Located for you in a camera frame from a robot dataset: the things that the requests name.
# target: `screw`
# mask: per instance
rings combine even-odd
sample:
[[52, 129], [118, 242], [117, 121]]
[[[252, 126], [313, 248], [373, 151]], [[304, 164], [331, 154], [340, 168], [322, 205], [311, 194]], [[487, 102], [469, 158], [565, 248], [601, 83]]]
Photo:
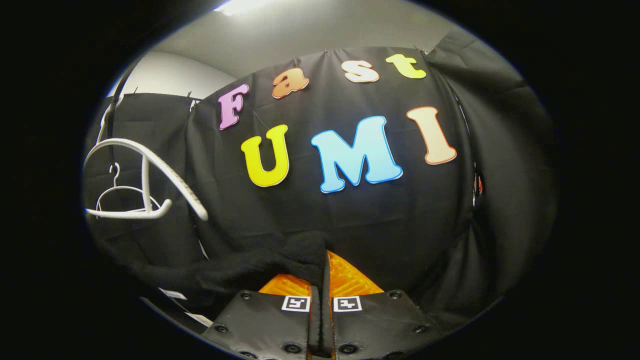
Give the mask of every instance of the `screw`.
[[227, 327], [224, 325], [216, 325], [214, 329], [216, 329], [216, 331], [218, 331], [221, 334], [224, 334], [225, 332], [229, 332], [229, 329], [227, 329]]
[[400, 291], [397, 291], [397, 290], [396, 291], [391, 291], [389, 293], [389, 297], [394, 299], [394, 300], [395, 299], [400, 299], [402, 297], [402, 293]]
[[252, 357], [254, 359], [257, 359], [258, 357], [253, 355], [252, 353], [250, 353], [249, 351], [240, 351], [240, 354], [244, 355], [244, 356], [248, 356], [248, 357]]
[[302, 349], [301, 349], [299, 346], [295, 345], [295, 344], [289, 344], [289, 345], [286, 345], [286, 346], [284, 347], [284, 350], [285, 350], [286, 352], [290, 352], [290, 353], [292, 353], [292, 354], [297, 354], [297, 353], [299, 353], [299, 352], [301, 352], [301, 351], [302, 351]]
[[352, 344], [344, 344], [340, 347], [340, 349], [338, 349], [338, 351], [342, 352], [343, 354], [353, 354], [354, 352], [358, 351], [358, 347]]

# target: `white hanger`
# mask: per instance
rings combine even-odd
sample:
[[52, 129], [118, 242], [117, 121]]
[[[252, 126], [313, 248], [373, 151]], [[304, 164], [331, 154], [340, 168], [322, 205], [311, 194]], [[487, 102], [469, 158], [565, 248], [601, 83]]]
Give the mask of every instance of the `white hanger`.
[[[116, 107], [120, 105], [123, 98], [124, 98], [123, 96], [119, 98], [116, 104]], [[165, 199], [162, 206], [158, 206], [157, 210], [152, 210], [151, 200], [153, 200], [156, 206], [158, 205], [158, 202], [155, 199], [153, 199], [149, 194], [149, 161], [151, 161], [151, 163], [154, 164], [166, 177], [169, 178], [169, 180], [175, 185], [175, 187], [178, 188], [182, 196], [185, 197], [185, 199], [187, 200], [191, 208], [193, 208], [193, 211], [195, 211], [198, 217], [202, 221], [207, 221], [209, 219], [209, 214], [207, 213], [207, 210], [204, 208], [204, 206], [202, 206], [202, 203], [200, 202], [200, 200], [198, 200], [198, 198], [193, 193], [191, 188], [184, 182], [184, 180], [182, 180], [180, 176], [178, 176], [178, 174], [175, 173], [175, 171], [173, 171], [172, 168], [169, 167], [169, 165], [167, 165], [153, 151], [149, 150], [149, 148], [145, 147], [144, 145], [138, 142], [128, 140], [128, 139], [110, 138], [106, 140], [101, 140], [102, 132], [104, 130], [104, 117], [106, 116], [106, 113], [109, 111], [110, 107], [111, 105], [109, 105], [109, 107], [107, 108], [107, 111], [105, 111], [102, 116], [102, 120], [100, 121], [100, 132], [98, 133], [98, 140], [96, 141], [95, 146], [86, 155], [86, 158], [84, 159], [83, 168], [84, 166], [86, 166], [86, 163], [91, 157], [91, 155], [93, 155], [93, 153], [98, 149], [100, 149], [101, 147], [105, 147], [109, 145], [121, 145], [138, 152], [139, 154], [142, 155], [142, 190], [137, 188], [130, 188], [128, 186], [126, 188], [130, 188], [131, 190], [136, 190], [142, 193], [142, 201], [145, 205], [145, 208], [129, 210], [129, 211], [103, 211], [102, 208], [99, 206], [100, 198], [105, 193], [113, 191], [115, 190], [115, 188], [124, 188], [123, 186], [116, 185], [116, 178], [118, 177], [119, 170], [120, 170], [120, 166], [116, 163], [117, 170], [116, 170], [116, 177], [113, 180], [113, 187], [110, 189], [107, 189], [105, 192], [102, 193], [102, 195], [100, 195], [100, 197], [98, 198], [96, 210], [85, 209], [86, 212], [91, 215], [95, 215], [97, 217], [120, 218], [120, 219], [155, 219], [155, 218], [160, 218], [164, 216], [169, 211], [169, 208], [171, 207], [172, 202], [170, 199]]]
[[[97, 202], [96, 202], [96, 204], [95, 204], [95, 210], [96, 210], [96, 211], [102, 211], [102, 206], [100, 205], [100, 200], [102, 199], [102, 197], [103, 197], [103, 196], [105, 196], [106, 194], [108, 194], [108, 193], [112, 192], [113, 190], [117, 190], [117, 189], [127, 189], [127, 190], [135, 190], [135, 191], [137, 191], [137, 192], [139, 192], [139, 193], [143, 193], [143, 191], [142, 191], [142, 190], [140, 190], [140, 189], [138, 189], [138, 188], [134, 188], [133, 186], [124, 186], [124, 185], [118, 186], [118, 185], [116, 184], [116, 180], [118, 179], [118, 176], [120, 176], [120, 164], [115, 163], [115, 165], [116, 165], [116, 176], [113, 178], [113, 187], [112, 187], [112, 188], [109, 188], [109, 189], [107, 189], [107, 190], [105, 190], [102, 194], [100, 194], [100, 196], [98, 197], [98, 201], [97, 201]], [[111, 165], [111, 166], [109, 167], [109, 174], [111, 173], [111, 171], [112, 171], [112, 170], [113, 170], [113, 165]], [[153, 198], [153, 196], [150, 196], [150, 197], [149, 197], [149, 199], [151, 199], [151, 201], [153, 201], [153, 202], [154, 202], [154, 204], [156, 205], [156, 207], [157, 207], [158, 209], [160, 208], [160, 205], [158, 204], [158, 201], [156, 201], [156, 200]], [[131, 213], [131, 212], [133, 212], [133, 211], [145, 211], [145, 209], [144, 209], [144, 208], [142, 208], [142, 209], [135, 209], [135, 210], [129, 210], [129, 211], [127, 211], [127, 212]]]

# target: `white ceiling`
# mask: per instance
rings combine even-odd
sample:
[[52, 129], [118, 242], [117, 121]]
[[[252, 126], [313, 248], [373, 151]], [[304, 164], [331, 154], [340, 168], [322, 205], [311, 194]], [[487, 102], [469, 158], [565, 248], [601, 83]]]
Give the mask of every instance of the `white ceiling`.
[[269, 0], [226, 16], [208, 13], [157, 44], [240, 78], [324, 49], [399, 46], [431, 49], [452, 28], [405, 0]]

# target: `letter m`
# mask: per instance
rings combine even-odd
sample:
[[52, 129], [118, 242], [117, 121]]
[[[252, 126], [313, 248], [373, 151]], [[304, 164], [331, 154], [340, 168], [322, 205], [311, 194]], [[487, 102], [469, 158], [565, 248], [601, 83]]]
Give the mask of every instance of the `letter m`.
[[311, 138], [311, 144], [317, 147], [322, 162], [324, 182], [320, 185], [323, 193], [339, 192], [345, 182], [338, 177], [339, 167], [353, 186], [360, 183], [364, 160], [369, 171], [365, 175], [368, 183], [382, 183], [402, 176], [402, 168], [394, 163], [389, 150], [385, 124], [382, 116], [362, 119], [356, 128], [353, 146], [349, 146], [333, 130], [323, 131]]

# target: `black fabric backdrop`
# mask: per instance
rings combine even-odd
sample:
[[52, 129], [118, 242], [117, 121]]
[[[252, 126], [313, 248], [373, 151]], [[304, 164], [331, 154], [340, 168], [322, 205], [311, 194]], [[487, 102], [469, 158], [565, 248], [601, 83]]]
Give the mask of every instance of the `black fabric backdrop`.
[[[414, 57], [414, 67], [427, 76], [404, 77], [385, 62], [396, 53]], [[368, 61], [380, 79], [350, 82], [340, 67], [346, 60]], [[273, 98], [273, 79], [293, 67], [304, 71], [309, 85]], [[250, 91], [239, 122], [220, 131], [218, 98], [243, 83]], [[211, 304], [216, 293], [257, 290], [279, 272], [321, 287], [322, 254], [329, 249], [384, 290], [408, 292], [450, 331], [517, 282], [555, 217], [550, 119], [517, 72], [464, 31], [447, 35], [427, 56], [392, 47], [303, 56], [223, 87], [198, 103], [192, 116], [189, 104], [171, 95], [125, 96], [114, 136], [139, 141], [165, 159], [192, 187], [209, 220], [189, 216], [184, 199], [157, 172], [150, 176], [152, 196], [177, 200], [168, 215], [152, 222], [90, 218], [90, 225], [100, 247], [129, 271], [152, 286], [185, 293], [192, 306]], [[425, 163], [420, 130], [405, 115], [420, 106], [438, 109], [438, 122], [458, 152], [454, 160]], [[385, 133], [402, 177], [322, 193], [321, 163], [310, 139], [332, 129], [352, 144], [358, 122], [375, 115], [387, 119]], [[263, 167], [273, 168], [265, 134], [280, 124], [289, 127], [290, 170], [280, 184], [261, 188], [248, 177], [240, 145], [263, 137]], [[136, 156], [116, 151], [120, 184], [139, 184]], [[476, 172], [484, 193], [474, 207]], [[88, 168], [86, 175], [90, 202], [113, 176], [106, 168]], [[137, 201], [125, 208], [140, 207]]]

